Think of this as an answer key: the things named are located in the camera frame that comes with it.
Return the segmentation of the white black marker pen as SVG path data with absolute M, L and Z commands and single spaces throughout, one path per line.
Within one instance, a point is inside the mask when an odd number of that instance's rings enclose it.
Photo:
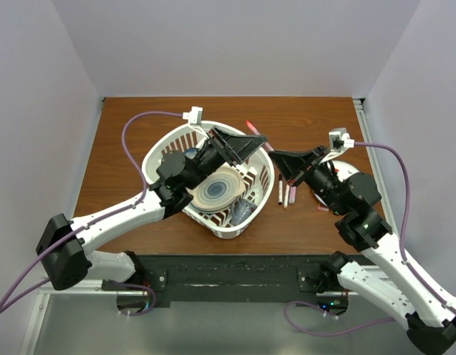
M 283 205 L 284 195 L 283 195 L 283 177 L 282 174 L 278 176 L 278 204 Z

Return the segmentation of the pink highlighter pen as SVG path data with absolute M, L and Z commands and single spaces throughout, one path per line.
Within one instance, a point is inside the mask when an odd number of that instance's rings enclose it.
M 289 194 L 289 204 L 294 204 L 296 201 L 296 187 L 292 186 L 290 188 L 290 194 Z

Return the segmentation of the white red pen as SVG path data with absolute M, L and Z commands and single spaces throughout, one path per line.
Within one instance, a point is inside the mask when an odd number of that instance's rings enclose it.
M 286 183 L 284 200 L 283 200 L 283 209 L 287 209 L 288 208 L 289 199 L 290 199 L 290 186 Z

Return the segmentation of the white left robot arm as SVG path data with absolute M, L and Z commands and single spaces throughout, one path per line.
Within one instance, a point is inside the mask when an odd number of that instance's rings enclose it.
M 36 252 L 52 287 L 62 291 L 94 279 L 138 289 L 145 271 L 135 253 L 113 254 L 101 247 L 178 213 L 218 238 L 239 236 L 272 192 L 266 141 L 213 121 L 170 131 L 137 165 L 143 180 L 140 193 L 83 217 L 69 220 L 58 214 L 49 220 Z

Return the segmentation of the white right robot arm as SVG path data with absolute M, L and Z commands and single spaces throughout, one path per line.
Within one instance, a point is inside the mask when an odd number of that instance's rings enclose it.
M 307 152 L 273 150 L 270 159 L 291 186 L 306 183 L 329 210 L 341 216 L 341 238 L 384 272 L 370 275 L 341 252 L 322 263 L 319 289 L 354 291 L 386 312 L 424 354 L 444 354 L 456 343 L 456 297 L 406 251 L 400 236 L 375 210 L 381 200 L 375 178 L 355 172 L 341 179 L 327 163 L 324 146 Z

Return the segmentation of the beige blue ringed plate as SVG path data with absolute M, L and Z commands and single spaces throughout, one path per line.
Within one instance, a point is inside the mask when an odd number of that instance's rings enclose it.
M 228 166 L 221 166 L 189 192 L 193 196 L 191 205 L 194 208 L 211 213 L 230 206 L 245 192 L 245 184 L 240 172 Z

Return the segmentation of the blue patterned small bowl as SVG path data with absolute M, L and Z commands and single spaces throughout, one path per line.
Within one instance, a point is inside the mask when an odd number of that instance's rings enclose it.
M 196 157 L 196 155 L 200 152 L 199 148 L 190 148 L 184 151 L 184 155 L 190 159 L 193 159 Z

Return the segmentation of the watermelon pattern plate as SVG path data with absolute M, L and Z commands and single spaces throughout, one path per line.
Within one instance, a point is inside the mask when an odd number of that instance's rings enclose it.
M 334 166 L 335 173 L 340 182 L 348 179 L 350 176 L 359 172 L 359 170 L 356 167 L 354 167 L 352 164 L 341 161 L 341 160 L 329 160 L 327 162 L 327 165 L 329 167 Z M 318 206 L 327 207 L 327 204 L 316 193 L 314 193 L 313 195 L 319 202 Z

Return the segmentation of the blue glass cup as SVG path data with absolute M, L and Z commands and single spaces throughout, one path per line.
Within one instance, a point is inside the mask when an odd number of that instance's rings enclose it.
M 231 224 L 238 226 L 247 220 L 257 209 L 257 205 L 247 199 L 238 199 L 231 204 Z

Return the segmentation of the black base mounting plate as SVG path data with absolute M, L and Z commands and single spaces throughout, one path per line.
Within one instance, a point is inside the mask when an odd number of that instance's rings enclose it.
M 172 302 L 313 302 L 340 292 L 320 270 L 330 255 L 141 255 L 156 305 Z

